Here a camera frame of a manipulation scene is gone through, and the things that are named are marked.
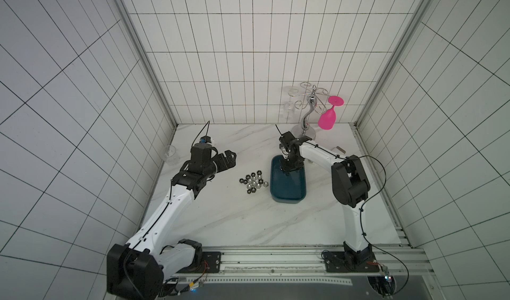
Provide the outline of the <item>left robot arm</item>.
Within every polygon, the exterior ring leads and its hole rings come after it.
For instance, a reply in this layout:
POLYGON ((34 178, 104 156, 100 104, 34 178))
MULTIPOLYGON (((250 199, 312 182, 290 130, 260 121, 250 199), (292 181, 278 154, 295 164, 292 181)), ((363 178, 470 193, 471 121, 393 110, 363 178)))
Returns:
POLYGON ((207 182, 236 165, 236 153, 219 153, 210 143, 196 143, 191 157, 171 179, 156 211, 125 244, 114 244, 106 257, 106 291, 123 299, 156 299, 168 279, 183 269, 205 268, 202 245, 190 239, 167 245, 178 220, 207 182))

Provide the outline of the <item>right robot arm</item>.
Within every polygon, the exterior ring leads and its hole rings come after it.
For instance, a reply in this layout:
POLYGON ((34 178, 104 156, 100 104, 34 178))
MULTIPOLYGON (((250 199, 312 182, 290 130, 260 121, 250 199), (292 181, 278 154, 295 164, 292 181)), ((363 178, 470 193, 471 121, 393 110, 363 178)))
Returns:
POLYGON ((343 253, 322 252, 324 260, 359 271, 374 260, 373 246, 367 241, 362 222, 363 203, 369 198, 371 185, 361 158, 341 156, 326 150, 308 136, 295 138, 286 132, 279 138, 282 154, 272 160, 270 191, 277 201, 292 203, 306 196, 305 160, 324 168, 331 176, 332 193, 342 205, 345 241, 343 253))

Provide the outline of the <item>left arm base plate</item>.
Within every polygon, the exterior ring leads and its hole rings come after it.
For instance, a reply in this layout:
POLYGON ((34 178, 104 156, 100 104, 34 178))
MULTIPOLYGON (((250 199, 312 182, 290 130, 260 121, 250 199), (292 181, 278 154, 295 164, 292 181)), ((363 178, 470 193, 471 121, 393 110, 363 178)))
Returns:
POLYGON ((189 272, 191 273, 219 273, 222 261, 221 252, 204 252, 201 261, 193 265, 189 272))

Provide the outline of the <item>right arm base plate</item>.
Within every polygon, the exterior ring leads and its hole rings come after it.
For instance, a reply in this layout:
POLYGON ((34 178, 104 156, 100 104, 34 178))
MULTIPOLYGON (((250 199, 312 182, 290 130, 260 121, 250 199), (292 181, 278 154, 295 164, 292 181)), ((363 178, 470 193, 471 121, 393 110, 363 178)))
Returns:
POLYGON ((327 273, 379 273, 378 265, 367 262, 357 263, 351 256, 346 256, 345 252, 331 252, 323 250, 321 259, 325 264, 327 273))

